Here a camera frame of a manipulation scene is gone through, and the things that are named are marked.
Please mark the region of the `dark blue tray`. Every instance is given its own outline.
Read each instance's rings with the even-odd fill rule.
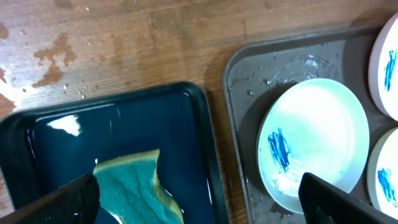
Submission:
[[[48,125],[71,115],[78,136]],[[208,103],[192,83],[23,111],[0,124],[0,166],[15,209],[92,173],[97,161],[152,149],[186,224],[229,222]],[[96,223],[117,221],[101,208]]]

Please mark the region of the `gray tray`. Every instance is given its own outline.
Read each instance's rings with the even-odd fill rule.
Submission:
[[[245,45],[229,60],[223,88],[249,223],[305,223],[269,196],[256,167],[256,140],[266,111],[291,86],[310,78],[346,85],[361,102],[376,141],[397,122],[384,116],[368,88],[368,62],[381,27],[354,27]],[[351,192],[370,203],[365,172]]]

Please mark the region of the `tray rim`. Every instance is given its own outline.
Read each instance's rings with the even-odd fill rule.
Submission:
[[[215,135],[214,135],[213,123],[211,120],[210,109],[208,106],[208,98],[206,97],[203,90],[198,85],[192,82],[182,81],[166,85],[152,86],[125,93],[99,96],[87,100],[73,101],[59,105],[18,111],[16,113],[10,114],[9,116],[6,116],[3,120],[0,121],[0,134],[3,134],[4,128],[7,128],[9,124],[12,123],[18,124],[21,121],[21,118],[26,119],[26,117],[28,116],[44,116],[44,115],[48,116],[67,111],[90,108],[96,105],[106,105],[109,103],[114,103],[116,101],[118,102],[132,101],[132,100],[149,98],[149,97],[154,97],[154,96],[159,96],[179,91],[188,94],[190,97],[190,101],[192,103],[193,116],[195,120],[195,126],[203,158],[202,159],[203,168],[205,169],[206,177],[208,178],[209,185],[211,187],[210,194],[212,199],[212,207],[215,215],[215,221],[217,223],[229,223],[229,215],[227,209],[228,204],[225,199],[223,177],[220,169],[220,158],[215,143]],[[1,159],[4,158],[4,156],[2,156],[4,154],[4,151],[6,150],[0,149],[0,165],[7,163],[7,159]],[[15,199],[20,197],[19,196],[19,194],[21,194],[20,189],[10,188],[9,185],[7,184],[7,177],[12,175],[12,172],[8,173],[7,171],[6,175],[4,175],[4,171],[2,169],[0,169],[0,172],[4,177],[4,184],[10,196],[12,206],[14,207],[14,209],[15,208],[19,209],[23,207],[24,205],[22,205],[21,202],[17,202],[17,205],[14,204]],[[37,184],[35,188],[38,192],[40,191],[39,184]]]
[[[243,167],[242,167],[242,162],[241,162],[241,156],[240,156],[240,147],[238,144],[238,130],[235,128],[236,127],[236,122],[234,118],[234,110],[231,104],[231,95],[229,92],[229,75],[231,74],[231,69],[236,65],[236,63],[246,57],[250,56],[243,56],[240,57],[240,55],[249,49],[256,49],[258,47],[263,47],[265,45],[272,45],[272,44],[282,44],[286,42],[291,42],[291,41],[298,41],[302,39],[311,39],[311,38],[319,38],[319,37],[326,37],[326,36],[331,36],[331,35],[351,35],[352,37],[356,36],[361,36],[363,34],[358,35],[361,31],[366,31],[369,32],[370,34],[373,33],[376,30],[381,30],[384,24],[373,24],[373,25],[363,25],[363,26],[356,26],[356,27],[347,27],[347,28],[340,28],[340,29],[333,29],[333,30],[325,30],[321,32],[313,32],[310,34],[301,34],[301,35],[293,35],[293,36],[288,36],[288,37],[282,37],[279,39],[271,39],[271,40],[265,40],[265,41],[257,41],[257,42],[252,42],[248,44],[244,44],[241,46],[238,50],[236,50],[232,56],[229,58],[224,72],[223,72],[223,91],[224,91],[224,97],[225,97],[225,103],[226,103],[226,109],[228,113],[228,119],[229,119],[229,126],[231,128],[231,134],[232,134],[232,139],[234,143],[234,149],[235,149],[235,155],[236,155],[236,162],[238,163],[238,170],[239,170],[239,176],[241,179],[241,185],[242,185],[242,191],[243,191],[243,199],[244,199],[244,204],[246,208],[246,214],[249,214],[251,212],[251,209],[249,209],[249,195],[248,195],[248,187],[247,183],[244,179],[244,172],[243,172]],[[339,38],[335,39],[336,41],[338,40],[343,40],[345,38]],[[252,224],[252,219],[249,218],[252,217],[252,214],[247,215],[247,220],[249,224]]]

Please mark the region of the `wooden table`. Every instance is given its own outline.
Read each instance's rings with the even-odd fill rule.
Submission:
[[[247,42],[386,22],[395,0],[2,0],[0,118],[187,80],[209,99],[229,214],[246,223],[221,79]],[[0,177],[0,217],[12,205]]]

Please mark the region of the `blue mark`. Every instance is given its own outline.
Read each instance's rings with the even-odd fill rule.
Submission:
[[[383,168],[377,172],[377,177],[379,178],[379,183],[383,189],[384,196],[388,202],[391,202],[395,208],[397,208],[396,191],[394,190],[392,184],[390,183],[391,170],[387,171]]]
[[[384,69],[386,73],[386,77],[384,78],[384,88],[387,91],[390,91],[392,74],[394,73],[394,70],[396,68],[396,62],[398,56],[397,50],[390,50],[389,52],[390,59],[387,63],[387,66]]]
[[[278,128],[278,133],[272,132],[268,135],[268,144],[271,149],[272,158],[274,159],[274,164],[279,163],[280,168],[285,172],[289,169],[289,160],[287,155],[289,154],[289,147],[285,137],[282,135],[282,130]]]

